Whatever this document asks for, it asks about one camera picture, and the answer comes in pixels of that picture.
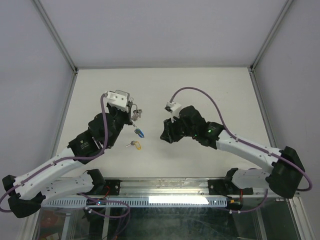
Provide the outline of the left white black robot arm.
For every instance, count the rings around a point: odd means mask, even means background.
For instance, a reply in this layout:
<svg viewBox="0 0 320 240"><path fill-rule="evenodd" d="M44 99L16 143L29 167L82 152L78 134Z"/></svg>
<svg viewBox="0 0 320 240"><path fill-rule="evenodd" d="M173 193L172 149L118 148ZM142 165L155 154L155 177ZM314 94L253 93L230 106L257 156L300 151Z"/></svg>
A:
<svg viewBox="0 0 320 240"><path fill-rule="evenodd" d="M36 213L54 200L79 193L100 194L106 181L98 169L85 170L81 175L61 180L68 172L81 168L100 157L116 142L124 125L132 125L131 106L107 103L88 124L88 129L71 140L61 153L34 170L21 175L7 175L2 179L9 209L17 218Z"/></svg>

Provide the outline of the key with blue tag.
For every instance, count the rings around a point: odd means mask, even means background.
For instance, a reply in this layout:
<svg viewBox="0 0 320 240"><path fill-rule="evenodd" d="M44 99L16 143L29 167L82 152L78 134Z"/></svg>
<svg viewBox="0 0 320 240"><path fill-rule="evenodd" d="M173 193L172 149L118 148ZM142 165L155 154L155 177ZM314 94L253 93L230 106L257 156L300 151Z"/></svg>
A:
<svg viewBox="0 0 320 240"><path fill-rule="evenodd" d="M144 138L144 137L145 137L144 133L143 133L139 128L136 128L136 129L134 130L134 132L135 132L140 138Z"/></svg>

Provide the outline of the metal keyring with keys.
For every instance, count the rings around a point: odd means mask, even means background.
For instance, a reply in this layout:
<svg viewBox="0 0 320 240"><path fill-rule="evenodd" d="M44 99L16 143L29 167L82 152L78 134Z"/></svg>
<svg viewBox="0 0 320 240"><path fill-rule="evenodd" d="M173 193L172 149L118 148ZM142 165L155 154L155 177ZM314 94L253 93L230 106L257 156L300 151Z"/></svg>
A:
<svg viewBox="0 0 320 240"><path fill-rule="evenodd" d="M135 122L137 122L141 118L142 113L143 113L143 110L138 108L137 104L133 103L131 106L131 118L130 118L133 126L136 126Z"/></svg>

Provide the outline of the key with yellow tag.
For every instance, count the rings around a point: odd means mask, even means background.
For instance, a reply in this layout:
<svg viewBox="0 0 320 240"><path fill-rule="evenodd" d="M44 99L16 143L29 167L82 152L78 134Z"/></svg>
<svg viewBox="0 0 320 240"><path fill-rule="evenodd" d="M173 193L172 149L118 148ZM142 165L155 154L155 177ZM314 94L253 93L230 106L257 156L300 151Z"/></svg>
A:
<svg viewBox="0 0 320 240"><path fill-rule="evenodd" d="M128 148L128 147L131 147L131 146L134 146L137 150L141 150L142 149L141 144L138 141L135 141L135 140L131 141L125 147Z"/></svg>

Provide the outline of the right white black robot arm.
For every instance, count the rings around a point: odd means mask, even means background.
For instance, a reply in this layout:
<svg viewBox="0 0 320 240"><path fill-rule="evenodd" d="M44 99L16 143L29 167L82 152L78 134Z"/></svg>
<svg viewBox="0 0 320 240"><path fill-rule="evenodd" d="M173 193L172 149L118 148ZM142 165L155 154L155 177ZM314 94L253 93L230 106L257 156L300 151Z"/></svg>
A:
<svg viewBox="0 0 320 240"><path fill-rule="evenodd" d="M305 169L295 149L255 145L232 136L222 124L206 121L192 105L182 107L169 102L165 109L171 117L163 122L161 140L172 144L190 137L204 147L234 154L257 166L230 169L223 182L226 192L234 194L240 189L261 188L291 199L298 191Z"/></svg>

